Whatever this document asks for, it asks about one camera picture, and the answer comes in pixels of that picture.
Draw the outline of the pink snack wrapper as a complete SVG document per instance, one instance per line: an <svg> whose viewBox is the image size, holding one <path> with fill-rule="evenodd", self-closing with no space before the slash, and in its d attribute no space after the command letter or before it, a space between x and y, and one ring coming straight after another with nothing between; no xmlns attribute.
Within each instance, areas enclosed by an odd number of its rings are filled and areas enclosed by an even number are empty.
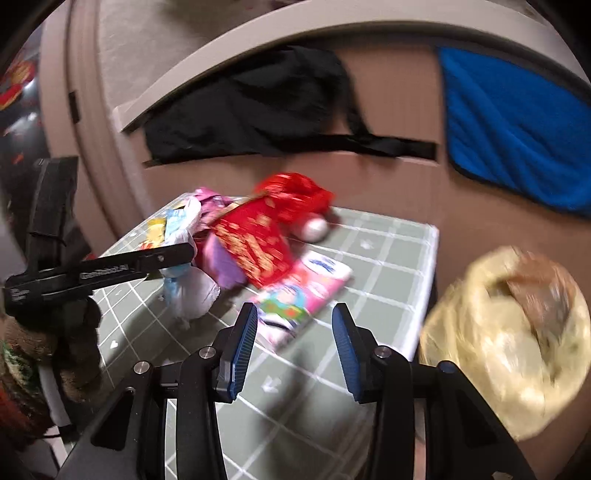
<svg viewBox="0 0 591 480"><path fill-rule="evenodd" d="M249 298L256 306L257 341L279 351L300 335L353 277L353 269L316 251L305 252L276 283Z"/></svg>

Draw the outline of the purple pink sponge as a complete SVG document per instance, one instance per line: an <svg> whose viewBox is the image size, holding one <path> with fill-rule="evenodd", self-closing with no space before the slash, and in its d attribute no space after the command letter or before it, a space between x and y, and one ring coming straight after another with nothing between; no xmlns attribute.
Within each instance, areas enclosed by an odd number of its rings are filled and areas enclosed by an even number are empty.
<svg viewBox="0 0 591 480"><path fill-rule="evenodd" d="M231 290L245 285L246 277L235 259L221 245L213 233L209 233L202 249L202 270L222 290Z"/></svg>

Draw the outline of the red drink can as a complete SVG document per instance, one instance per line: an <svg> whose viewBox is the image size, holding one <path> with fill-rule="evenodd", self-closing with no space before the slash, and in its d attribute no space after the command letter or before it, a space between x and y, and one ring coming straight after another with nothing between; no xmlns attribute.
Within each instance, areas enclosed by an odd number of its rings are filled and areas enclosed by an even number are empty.
<svg viewBox="0 0 591 480"><path fill-rule="evenodd" d="M232 202L211 221L211 229L256 288L279 281L294 265L276 204L265 193Z"/></svg>

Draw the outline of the red plastic bag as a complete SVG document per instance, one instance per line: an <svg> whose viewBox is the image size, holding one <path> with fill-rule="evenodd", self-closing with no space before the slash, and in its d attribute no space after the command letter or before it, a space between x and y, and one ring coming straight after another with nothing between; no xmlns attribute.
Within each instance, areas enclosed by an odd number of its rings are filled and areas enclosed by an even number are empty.
<svg viewBox="0 0 591 480"><path fill-rule="evenodd" d="M273 215L284 229L294 227L311 215L325 216L334 200L331 191L297 172L271 175L260 182L254 192L265 193L273 201Z"/></svg>

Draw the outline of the grey countertop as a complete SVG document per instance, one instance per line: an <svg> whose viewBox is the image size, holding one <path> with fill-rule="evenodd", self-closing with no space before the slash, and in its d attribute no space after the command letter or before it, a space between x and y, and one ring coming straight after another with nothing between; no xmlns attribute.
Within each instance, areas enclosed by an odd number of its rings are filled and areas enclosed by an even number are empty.
<svg viewBox="0 0 591 480"><path fill-rule="evenodd" d="M558 31L490 1L304 1L220 35L179 61L135 99L113 111L116 129L132 131L185 86L247 56L290 43L334 45L386 34L442 38L492 49L587 90L590 75Z"/></svg>

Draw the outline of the black cloth bag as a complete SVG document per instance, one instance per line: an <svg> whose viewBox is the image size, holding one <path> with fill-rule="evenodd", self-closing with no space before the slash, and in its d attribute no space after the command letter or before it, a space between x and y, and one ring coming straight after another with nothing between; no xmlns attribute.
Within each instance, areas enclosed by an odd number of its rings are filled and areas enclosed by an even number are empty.
<svg viewBox="0 0 591 480"><path fill-rule="evenodd" d="M218 157L346 151L433 161L433 142L380 136L334 52L271 48L157 106L143 126L148 165Z"/></svg>

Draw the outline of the blue towel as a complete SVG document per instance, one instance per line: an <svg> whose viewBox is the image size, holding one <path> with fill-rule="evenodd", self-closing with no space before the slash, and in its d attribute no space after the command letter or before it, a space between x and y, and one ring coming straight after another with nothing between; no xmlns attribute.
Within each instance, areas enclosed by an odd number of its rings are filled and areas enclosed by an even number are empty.
<svg viewBox="0 0 591 480"><path fill-rule="evenodd" d="M463 174L590 214L590 105L500 58L442 47L447 151Z"/></svg>

